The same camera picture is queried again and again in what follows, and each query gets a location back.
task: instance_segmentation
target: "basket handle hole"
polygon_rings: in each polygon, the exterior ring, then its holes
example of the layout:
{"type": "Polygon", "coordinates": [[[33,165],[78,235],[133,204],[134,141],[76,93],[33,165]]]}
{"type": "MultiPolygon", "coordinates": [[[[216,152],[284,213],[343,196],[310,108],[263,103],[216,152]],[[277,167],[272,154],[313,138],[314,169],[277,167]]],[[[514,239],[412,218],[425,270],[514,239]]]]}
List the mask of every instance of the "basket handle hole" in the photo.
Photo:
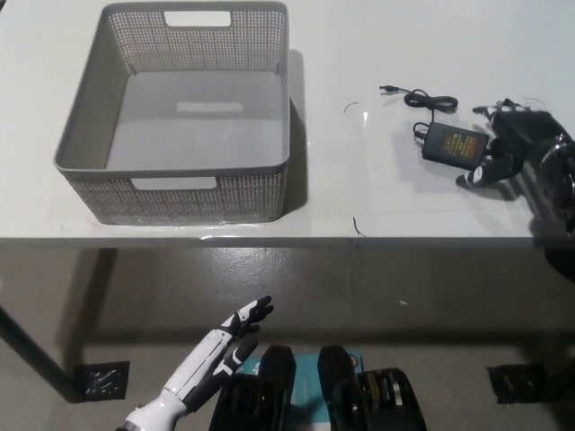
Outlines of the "basket handle hole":
{"type": "Polygon", "coordinates": [[[229,27],[232,24],[228,11],[166,11],[164,19],[170,27],[229,27]]]}
{"type": "Polygon", "coordinates": [[[136,190],[207,190],[217,189],[217,180],[215,177],[135,178],[132,185],[136,190]]]}

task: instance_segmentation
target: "black cable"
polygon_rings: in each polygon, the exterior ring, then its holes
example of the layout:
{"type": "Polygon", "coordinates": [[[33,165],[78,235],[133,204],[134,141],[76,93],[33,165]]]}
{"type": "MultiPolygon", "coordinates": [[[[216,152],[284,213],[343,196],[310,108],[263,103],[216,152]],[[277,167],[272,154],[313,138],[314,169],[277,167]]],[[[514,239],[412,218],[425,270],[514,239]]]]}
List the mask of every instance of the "black cable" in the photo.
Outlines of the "black cable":
{"type": "MultiPolygon", "coordinates": [[[[459,101],[455,97],[431,97],[420,88],[416,88],[415,90],[406,90],[404,88],[394,87],[393,85],[382,85],[379,89],[385,92],[405,92],[406,94],[403,97],[405,104],[412,108],[427,108],[430,110],[431,122],[435,121],[436,110],[446,114],[453,114],[457,110],[457,105],[459,104],[459,101]]],[[[413,125],[413,134],[415,137],[425,140],[426,134],[422,131],[416,130],[417,126],[425,126],[426,128],[429,128],[429,124],[418,122],[413,125]]]]}

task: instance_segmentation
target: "white table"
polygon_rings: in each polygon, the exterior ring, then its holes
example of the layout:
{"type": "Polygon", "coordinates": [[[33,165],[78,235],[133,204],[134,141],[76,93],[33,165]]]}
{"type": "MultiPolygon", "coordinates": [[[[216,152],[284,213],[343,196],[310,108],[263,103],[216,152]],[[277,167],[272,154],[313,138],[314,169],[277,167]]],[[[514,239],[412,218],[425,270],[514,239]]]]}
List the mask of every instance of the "white table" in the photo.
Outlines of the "white table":
{"type": "Polygon", "coordinates": [[[0,241],[322,244],[358,238],[355,216],[366,241],[531,242],[529,199],[459,189],[461,171],[423,161],[413,142],[411,125],[429,121],[429,112],[378,86],[457,97],[455,115],[438,114],[455,126],[482,127],[472,107],[509,97],[543,103],[575,130],[575,3],[287,1],[292,99],[306,126],[306,202],[271,224],[184,228],[101,225],[52,163],[107,3],[10,0],[0,14],[0,241]]]}

